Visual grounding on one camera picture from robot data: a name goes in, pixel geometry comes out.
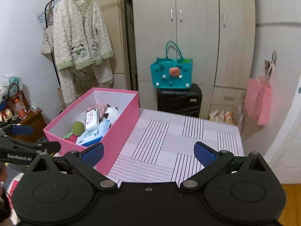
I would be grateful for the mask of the person's right hand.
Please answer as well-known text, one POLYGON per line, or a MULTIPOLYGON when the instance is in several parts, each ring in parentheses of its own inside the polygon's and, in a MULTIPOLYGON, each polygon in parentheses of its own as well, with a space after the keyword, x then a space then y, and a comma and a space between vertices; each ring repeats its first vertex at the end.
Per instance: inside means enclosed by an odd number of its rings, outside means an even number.
POLYGON ((12 225, 10 220, 11 207, 6 190, 4 188, 4 183, 8 177, 7 168, 4 162, 1 162, 1 225, 12 225))

